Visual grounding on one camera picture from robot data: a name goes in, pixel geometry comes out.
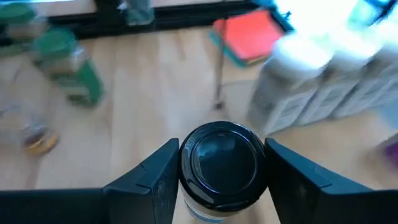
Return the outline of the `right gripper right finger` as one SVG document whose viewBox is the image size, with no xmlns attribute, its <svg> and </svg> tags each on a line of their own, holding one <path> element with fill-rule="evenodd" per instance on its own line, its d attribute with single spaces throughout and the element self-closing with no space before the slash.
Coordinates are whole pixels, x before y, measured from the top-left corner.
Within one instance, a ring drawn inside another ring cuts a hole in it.
<svg viewBox="0 0 398 224">
<path fill-rule="evenodd" d="M 372 189 L 265 139 L 267 185 L 281 223 L 353 223 L 350 198 Z"/>
</svg>

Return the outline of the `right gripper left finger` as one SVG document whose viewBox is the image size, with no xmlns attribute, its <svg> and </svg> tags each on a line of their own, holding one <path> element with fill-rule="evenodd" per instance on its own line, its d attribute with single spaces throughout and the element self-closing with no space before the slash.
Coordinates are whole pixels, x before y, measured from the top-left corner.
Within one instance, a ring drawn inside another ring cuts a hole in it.
<svg viewBox="0 0 398 224">
<path fill-rule="evenodd" d="M 168 140 L 104 187 L 111 223 L 172 223 L 178 191 L 178 147 L 177 138 Z"/>
</svg>

